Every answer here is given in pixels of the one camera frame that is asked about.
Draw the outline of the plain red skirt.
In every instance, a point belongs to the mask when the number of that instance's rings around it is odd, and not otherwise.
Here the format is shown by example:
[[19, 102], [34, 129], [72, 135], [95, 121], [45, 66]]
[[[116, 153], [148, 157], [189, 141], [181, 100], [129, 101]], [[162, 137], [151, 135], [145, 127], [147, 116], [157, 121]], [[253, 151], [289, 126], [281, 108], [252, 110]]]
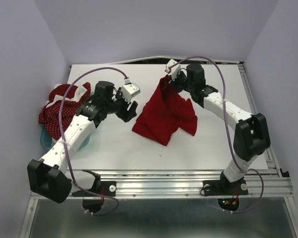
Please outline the plain red skirt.
[[165, 86], [163, 78], [143, 107], [132, 131], [166, 146], [179, 128], [194, 136], [198, 118], [192, 101], [181, 97], [172, 85]]

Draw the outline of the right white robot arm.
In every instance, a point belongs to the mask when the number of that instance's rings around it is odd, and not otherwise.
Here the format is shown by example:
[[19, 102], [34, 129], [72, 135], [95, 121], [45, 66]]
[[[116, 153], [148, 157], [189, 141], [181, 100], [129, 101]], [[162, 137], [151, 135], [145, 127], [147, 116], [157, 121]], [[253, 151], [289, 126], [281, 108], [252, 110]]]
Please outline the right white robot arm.
[[178, 92], [188, 92], [196, 104], [222, 119], [226, 129], [233, 129], [234, 138], [228, 139], [232, 161], [223, 172], [224, 178], [219, 180], [220, 191], [231, 193], [236, 189], [236, 181], [244, 177], [253, 161], [271, 146], [265, 116], [251, 114], [229, 102], [225, 92], [220, 93], [206, 83], [200, 64], [189, 64], [182, 70], [180, 63], [171, 59], [165, 72], [170, 76], [169, 83]]

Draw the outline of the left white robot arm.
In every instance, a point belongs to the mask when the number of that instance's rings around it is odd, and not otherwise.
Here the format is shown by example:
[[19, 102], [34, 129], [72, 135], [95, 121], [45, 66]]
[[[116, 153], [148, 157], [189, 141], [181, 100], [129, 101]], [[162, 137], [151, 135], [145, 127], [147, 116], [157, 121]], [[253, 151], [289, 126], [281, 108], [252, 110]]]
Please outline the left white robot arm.
[[[134, 118], [138, 104], [132, 99], [138, 94], [140, 88], [135, 83], [127, 82], [116, 90], [113, 83], [99, 81], [94, 94], [79, 107], [64, 135], [41, 159], [29, 162], [31, 191], [57, 203], [65, 201], [72, 186], [78, 185], [71, 158], [109, 114], [115, 114], [124, 122]], [[71, 178], [65, 175], [66, 170], [71, 171]]]

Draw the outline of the teal plastic basket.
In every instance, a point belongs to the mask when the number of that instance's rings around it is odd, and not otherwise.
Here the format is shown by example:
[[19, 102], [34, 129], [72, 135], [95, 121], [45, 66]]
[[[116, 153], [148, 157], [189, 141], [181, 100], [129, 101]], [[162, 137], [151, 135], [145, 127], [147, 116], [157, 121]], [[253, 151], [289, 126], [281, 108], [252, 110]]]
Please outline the teal plastic basket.
[[[83, 149], [89, 143], [89, 140], [90, 140], [90, 136], [88, 136], [84, 140], [84, 142], [80, 145], [78, 150]], [[49, 135], [49, 133], [47, 132], [44, 125], [43, 125], [42, 131], [41, 131], [40, 144], [46, 151], [49, 151], [55, 145], [55, 141]]]

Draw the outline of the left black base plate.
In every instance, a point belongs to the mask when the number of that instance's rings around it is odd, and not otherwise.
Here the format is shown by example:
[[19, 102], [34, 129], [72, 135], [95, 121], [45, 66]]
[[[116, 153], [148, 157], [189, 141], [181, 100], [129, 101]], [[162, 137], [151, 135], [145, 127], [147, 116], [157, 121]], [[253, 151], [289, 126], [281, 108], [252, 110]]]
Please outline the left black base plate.
[[[88, 189], [88, 191], [92, 193], [105, 195], [105, 196], [115, 197], [116, 186], [117, 186], [117, 182], [114, 180], [101, 181], [99, 182], [99, 185], [97, 185], [96, 182], [94, 182], [92, 187]], [[92, 197], [92, 196], [93, 196], [92, 194], [82, 190], [78, 190], [72, 193], [72, 197]]]

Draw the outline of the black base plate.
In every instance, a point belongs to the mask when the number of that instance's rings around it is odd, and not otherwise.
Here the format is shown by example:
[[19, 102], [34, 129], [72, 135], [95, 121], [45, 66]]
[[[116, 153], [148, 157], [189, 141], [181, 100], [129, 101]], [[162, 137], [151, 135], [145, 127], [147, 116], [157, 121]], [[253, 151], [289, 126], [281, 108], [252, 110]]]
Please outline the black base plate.
[[[105, 196], [115, 197], [116, 186], [117, 186], [117, 182], [114, 180], [101, 181], [99, 182], [99, 185], [97, 185], [96, 182], [94, 182], [92, 187], [88, 189], [88, 191], [92, 193], [105, 195]], [[92, 197], [92, 196], [93, 196], [92, 194], [82, 190], [78, 190], [72, 193], [72, 197]]]
[[204, 180], [200, 194], [202, 196], [248, 195], [248, 189], [244, 180], [234, 183], [223, 180]]

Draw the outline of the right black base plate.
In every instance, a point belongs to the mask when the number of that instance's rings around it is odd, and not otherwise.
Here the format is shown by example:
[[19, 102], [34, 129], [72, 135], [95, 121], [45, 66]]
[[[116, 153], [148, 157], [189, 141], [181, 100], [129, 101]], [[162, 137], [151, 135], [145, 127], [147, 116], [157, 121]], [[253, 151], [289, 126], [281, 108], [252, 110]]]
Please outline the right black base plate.
[[248, 189], [244, 180], [234, 183], [223, 180], [204, 180], [200, 194], [202, 196], [248, 195]]

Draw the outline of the aluminium frame rail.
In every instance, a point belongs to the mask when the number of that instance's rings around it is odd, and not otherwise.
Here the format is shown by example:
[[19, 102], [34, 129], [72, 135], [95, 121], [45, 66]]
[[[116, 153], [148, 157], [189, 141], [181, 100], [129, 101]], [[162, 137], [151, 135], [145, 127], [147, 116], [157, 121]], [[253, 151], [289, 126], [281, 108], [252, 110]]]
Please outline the aluminium frame rail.
[[[149, 99], [158, 80], [165, 75], [161, 64], [115, 64], [141, 88], [136, 97], [139, 107]], [[250, 98], [242, 64], [218, 64], [226, 83], [226, 98], [245, 111], [256, 111]], [[149, 142], [131, 132], [131, 122], [124, 123], [109, 116], [92, 132], [86, 147], [71, 160], [75, 179], [86, 187], [92, 175], [82, 169], [100, 173], [104, 180], [115, 180], [118, 199], [206, 199], [199, 194], [203, 180], [218, 180], [231, 155], [224, 122], [211, 112], [194, 106], [199, 118], [197, 135], [176, 133], [168, 146]], [[252, 167], [264, 180], [266, 197], [284, 197], [298, 237], [298, 213], [290, 178], [282, 177], [271, 148], [256, 158]]]

